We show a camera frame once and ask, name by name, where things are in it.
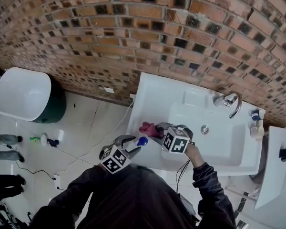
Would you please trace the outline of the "blue spray bottle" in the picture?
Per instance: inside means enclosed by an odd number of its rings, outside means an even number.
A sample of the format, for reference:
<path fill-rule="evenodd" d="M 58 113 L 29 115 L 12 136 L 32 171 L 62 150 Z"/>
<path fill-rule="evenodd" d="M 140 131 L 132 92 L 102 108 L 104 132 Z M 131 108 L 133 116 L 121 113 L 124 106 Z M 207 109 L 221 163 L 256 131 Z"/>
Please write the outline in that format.
<path fill-rule="evenodd" d="M 134 153 L 140 151 L 140 149 L 148 144 L 148 138 L 142 136 L 140 138 L 135 138 L 134 140 L 130 141 L 126 150 L 128 153 Z"/>

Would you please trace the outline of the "person's dark jacket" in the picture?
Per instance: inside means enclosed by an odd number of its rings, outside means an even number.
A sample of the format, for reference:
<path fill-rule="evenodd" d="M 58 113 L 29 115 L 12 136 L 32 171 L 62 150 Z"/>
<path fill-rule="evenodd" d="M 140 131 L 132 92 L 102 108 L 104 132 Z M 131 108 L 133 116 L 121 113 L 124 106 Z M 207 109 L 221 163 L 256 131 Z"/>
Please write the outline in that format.
<path fill-rule="evenodd" d="M 109 174 L 94 166 L 41 207 L 29 229 L 236 229 L 217 172 L 201 159 L 192 163 L 193 186 L 202 197 L 198 226 L 176 192 L 152 170 L 128 166 Z"/>

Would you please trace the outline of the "person's right forearm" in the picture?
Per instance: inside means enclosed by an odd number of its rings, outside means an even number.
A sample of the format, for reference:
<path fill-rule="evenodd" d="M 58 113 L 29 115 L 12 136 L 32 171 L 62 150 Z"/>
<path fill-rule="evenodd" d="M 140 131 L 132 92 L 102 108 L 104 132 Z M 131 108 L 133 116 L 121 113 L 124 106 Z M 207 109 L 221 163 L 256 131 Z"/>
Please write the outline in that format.
<path fill-rule="evenodd" d="M 202 166 L 205 161 L 203 160 L 199 149 L 194 144 L 188 144 L 185 154 L 190 159 L 194 168 Z"/>

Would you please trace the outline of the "blue and white jar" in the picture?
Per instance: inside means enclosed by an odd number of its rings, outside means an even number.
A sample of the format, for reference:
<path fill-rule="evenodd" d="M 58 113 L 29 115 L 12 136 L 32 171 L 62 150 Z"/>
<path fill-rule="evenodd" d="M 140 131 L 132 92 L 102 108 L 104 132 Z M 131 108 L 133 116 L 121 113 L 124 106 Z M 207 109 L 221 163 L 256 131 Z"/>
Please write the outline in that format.
<path fill-rule="evenodd" d="M 251 113 L 251 118 L 253 121 L 261 121 L 264 119 L 265 112 L 261 109 L 253 110 Z"/>

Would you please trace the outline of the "red cloth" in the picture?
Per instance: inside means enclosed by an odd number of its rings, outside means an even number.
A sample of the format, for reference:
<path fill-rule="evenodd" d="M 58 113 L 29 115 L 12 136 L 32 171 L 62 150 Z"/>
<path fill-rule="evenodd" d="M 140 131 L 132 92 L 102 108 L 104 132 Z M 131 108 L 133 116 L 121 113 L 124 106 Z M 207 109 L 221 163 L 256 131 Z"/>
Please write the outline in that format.
<path fill-rule="evenodd" d="M 154 123 L 143 122 L 139 131 L 148 137 L 154 137 L 157 139 L 162 139 L 164 137 L 164 129 Z"/>

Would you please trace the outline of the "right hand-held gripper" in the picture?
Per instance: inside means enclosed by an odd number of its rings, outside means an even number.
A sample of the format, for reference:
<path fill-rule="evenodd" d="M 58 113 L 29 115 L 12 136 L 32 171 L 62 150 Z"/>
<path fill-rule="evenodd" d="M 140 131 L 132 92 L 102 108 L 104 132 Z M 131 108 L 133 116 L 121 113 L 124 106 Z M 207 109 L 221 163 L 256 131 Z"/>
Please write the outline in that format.
<path fill-rule="evenodd" d="M 157 135 L 154 141 L 160 144 L 164 151 L 172 154 L 183 154 L 189 143 L 193 143 L 193 132 L 185 125 L 159 123 L 155 126 Z"/>

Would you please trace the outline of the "white and green bathtub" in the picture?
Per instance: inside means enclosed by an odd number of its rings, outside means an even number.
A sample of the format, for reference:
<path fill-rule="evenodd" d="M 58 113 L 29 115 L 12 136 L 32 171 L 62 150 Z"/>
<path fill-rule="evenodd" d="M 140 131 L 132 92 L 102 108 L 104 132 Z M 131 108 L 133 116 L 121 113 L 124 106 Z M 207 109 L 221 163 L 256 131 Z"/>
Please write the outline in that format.
<path fill-rule="evenodd" d="M 1 115 L 52 124 L 59 122 L 65 111 L 65 91 L 46 73 L 12 67 L 0 78 Z"/>

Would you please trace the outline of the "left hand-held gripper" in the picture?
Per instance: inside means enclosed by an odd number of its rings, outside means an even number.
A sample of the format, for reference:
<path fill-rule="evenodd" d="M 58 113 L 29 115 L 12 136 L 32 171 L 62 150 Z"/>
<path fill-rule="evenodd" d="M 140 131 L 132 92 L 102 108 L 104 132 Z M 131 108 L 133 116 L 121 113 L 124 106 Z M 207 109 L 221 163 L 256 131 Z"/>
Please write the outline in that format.
<path fill-rule="evenodd" d="M 104 146 L 99 154 L 100 164 L 111 174 L 115 174 L 131 164 L 129 157 L 136 156 L 141 151 L 138 146 L 131 151 L 124 150 L 123 144 L 134 140 L 133 135 L 121 135 L 117 137 L 110 145 Z"/>

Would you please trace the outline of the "white wash basin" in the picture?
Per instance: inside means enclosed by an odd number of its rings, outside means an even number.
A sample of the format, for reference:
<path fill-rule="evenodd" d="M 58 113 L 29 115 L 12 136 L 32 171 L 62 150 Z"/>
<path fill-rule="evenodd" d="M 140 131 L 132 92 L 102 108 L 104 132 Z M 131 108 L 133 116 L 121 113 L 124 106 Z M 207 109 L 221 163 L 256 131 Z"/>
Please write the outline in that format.
<path fill-rule="evenodd" d="M 250 136 L 256 125 L 251 113 L 256 106 L 243 102 L 233 119 L 229 115 L 236 109 L 220 105 L 213 100 L 220 93 L 189 83 L 142 73 L 126 133 L 140 138 L 143 122 L 185 125 L 193 132 L 193 141 L 203 159 L 220 176 L 256 174 L 261 156 L 261 141 Z M 201 133 L 207 125 L 209 132 Z"/>

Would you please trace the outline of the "chrome faucet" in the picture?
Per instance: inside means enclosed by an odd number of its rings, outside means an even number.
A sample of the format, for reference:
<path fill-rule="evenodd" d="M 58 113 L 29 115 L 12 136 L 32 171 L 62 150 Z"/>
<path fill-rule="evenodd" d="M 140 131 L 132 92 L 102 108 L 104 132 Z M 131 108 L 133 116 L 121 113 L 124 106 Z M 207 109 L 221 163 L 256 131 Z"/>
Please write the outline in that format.
<path fill-rule="evenodd" d="M 220 105 L 231 107 L 234 102 L 237 102 L 236 109 L 229 115 L 229 118 L 233 119 L 239 113 L 242 106 L 242 101 L 242 96 L 239 93 L 232 92 L 230 94 L 224 94 L 220 97 L 215 98 L 213 100 L 213 103 L 216 107 Z"/>

